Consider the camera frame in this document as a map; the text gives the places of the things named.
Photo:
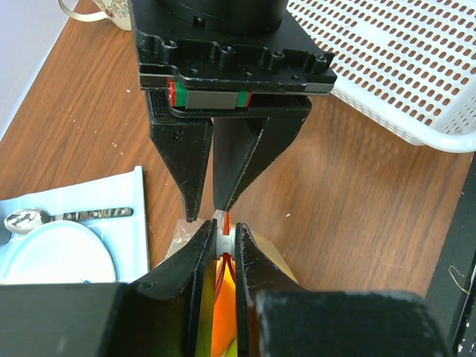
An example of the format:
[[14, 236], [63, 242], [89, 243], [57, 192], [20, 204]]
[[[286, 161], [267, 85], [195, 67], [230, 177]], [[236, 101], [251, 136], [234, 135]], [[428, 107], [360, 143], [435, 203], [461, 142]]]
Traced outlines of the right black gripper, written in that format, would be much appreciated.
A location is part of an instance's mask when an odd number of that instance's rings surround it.
[[180, 118], [306, 111], [337, 80], [286, 1], [131, 1], [149, 137], [197, 220], [213, 137], [213, 205], [229, 211], [296, 139], [303, 118]]

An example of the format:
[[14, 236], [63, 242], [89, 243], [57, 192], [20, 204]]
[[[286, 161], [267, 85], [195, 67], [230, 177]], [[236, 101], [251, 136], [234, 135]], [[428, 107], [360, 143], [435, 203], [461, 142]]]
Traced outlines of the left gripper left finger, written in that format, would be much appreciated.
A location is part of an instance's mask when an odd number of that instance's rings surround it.
[[216, 220], [132, 283], [1, 288], [3, 356], [209, 356]]

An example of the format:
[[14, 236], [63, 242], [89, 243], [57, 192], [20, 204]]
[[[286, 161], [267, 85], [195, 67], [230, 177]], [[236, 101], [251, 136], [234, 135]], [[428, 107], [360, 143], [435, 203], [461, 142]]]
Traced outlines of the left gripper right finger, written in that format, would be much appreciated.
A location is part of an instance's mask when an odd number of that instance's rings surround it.
[[451, 356], [425, 301], [405, 291], [309, 291], [237, 225], [238, 356]]

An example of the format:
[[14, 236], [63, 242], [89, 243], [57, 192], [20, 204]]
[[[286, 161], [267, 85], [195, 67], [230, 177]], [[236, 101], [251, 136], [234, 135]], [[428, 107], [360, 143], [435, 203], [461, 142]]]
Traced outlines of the orange fruit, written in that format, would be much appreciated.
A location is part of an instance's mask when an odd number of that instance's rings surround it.
[[237, 334], [235, 283], [223, 260], [216, 264], [216, 276], [219, 276], [223, 266], [224, 277], [213, 311], [211, 356], [225, 356]]

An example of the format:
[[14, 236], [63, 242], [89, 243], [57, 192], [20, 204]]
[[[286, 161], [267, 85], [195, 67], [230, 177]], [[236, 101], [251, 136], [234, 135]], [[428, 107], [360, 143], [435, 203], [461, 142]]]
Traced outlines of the clear zip top bag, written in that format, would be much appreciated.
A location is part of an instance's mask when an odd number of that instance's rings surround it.
[[[176, 223], [172, 242], [166, 253], [169, 258], [183, 246], [201, 227], [203, 221], [187, 222], [180, 219]], [[287, 276], [296, 279], [292, 270], [283, 259], [275, 245], [257, 232], [252, 233], [258, 247], [275, 263]], [[236, 286], [234, 282], [235, 261], [226, 263], [223, 259], [216, 261], [216, 299], [213, 311], [213, 328], [211, 340], [212, 356], [237, 355], [237, 320], [236, 320]]]

